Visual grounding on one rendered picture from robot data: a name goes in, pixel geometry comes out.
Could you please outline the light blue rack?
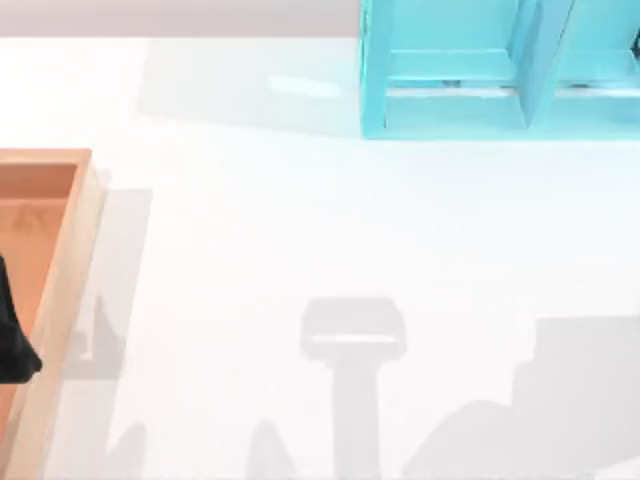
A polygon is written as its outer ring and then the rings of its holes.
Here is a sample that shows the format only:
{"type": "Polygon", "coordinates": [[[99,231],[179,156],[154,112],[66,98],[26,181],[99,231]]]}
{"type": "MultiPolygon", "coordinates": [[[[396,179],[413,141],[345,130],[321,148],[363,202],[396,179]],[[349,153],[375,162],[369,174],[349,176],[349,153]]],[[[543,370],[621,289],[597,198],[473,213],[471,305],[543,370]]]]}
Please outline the light blue rack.
{"type": "Polygon", "coordinates": [[[360,0],[362,134],[640,140],[640,0],[360,0]]]}

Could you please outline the shallow salmon-coloured box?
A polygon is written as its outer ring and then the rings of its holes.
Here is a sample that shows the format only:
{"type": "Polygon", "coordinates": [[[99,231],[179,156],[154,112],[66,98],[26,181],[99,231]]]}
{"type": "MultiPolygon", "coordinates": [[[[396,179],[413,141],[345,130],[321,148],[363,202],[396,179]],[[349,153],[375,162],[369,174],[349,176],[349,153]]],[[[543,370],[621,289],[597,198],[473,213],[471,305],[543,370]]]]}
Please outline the shallow salmon-coloured box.
{"type": "Polygon", "coordinates": [[[0,255],[22,328],[43,361],[0,386],[0,480],[39,480],[64,359],[104,204],[89,149],[0,147],[0,255]]]}

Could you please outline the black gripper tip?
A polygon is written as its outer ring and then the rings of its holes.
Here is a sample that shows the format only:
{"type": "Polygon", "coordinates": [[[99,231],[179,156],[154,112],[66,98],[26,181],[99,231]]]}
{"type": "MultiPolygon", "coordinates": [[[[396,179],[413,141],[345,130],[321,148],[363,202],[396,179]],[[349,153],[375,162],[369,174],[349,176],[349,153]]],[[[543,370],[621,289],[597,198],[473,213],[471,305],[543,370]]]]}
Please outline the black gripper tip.
{"type": "Polygon", "coordinates": [[[40,356],[19,323],[6,262],[0,255],[0,384],[26,384],[42,368],[40,356]]]}

